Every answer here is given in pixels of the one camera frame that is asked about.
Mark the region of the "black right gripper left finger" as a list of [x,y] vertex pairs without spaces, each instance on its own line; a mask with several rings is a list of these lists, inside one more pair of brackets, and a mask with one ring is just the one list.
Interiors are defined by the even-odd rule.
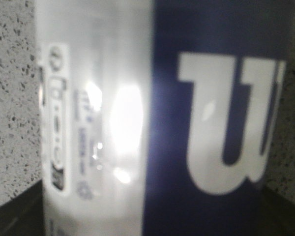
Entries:
[[42,181],[0,206],[0,236],[45,235]]

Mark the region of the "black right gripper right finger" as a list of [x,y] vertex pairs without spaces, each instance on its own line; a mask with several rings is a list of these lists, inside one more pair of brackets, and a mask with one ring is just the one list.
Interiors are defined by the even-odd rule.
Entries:
[[268,187],[262,189],[258,236],[295,236],[295,204]]

